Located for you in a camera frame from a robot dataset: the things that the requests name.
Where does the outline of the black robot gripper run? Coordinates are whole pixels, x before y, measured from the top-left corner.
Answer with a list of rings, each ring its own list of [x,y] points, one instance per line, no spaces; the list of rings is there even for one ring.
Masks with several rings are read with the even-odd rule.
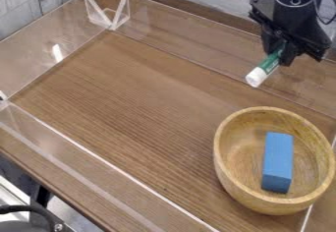
[[[319,3],[321,0],[310,0],[302,6],[283,6],[277,0],[249,0],[249,17],[261,26],[265,53],[283,47],[281,66],[287,67],[301,54],[319,61],[330,47],[330,38],[318,24]]]

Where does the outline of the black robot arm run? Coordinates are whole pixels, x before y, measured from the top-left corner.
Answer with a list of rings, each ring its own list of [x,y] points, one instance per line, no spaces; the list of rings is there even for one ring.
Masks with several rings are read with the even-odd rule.
[[[336,19],[336,14],[327,21],[321,19],[321,0],[249,0],[249,4],[249,18],[261,27],[265,53],[281,50],[281,66],[289,66],[301,54],[319,62],[331,44],[321,24],[329,25]]]

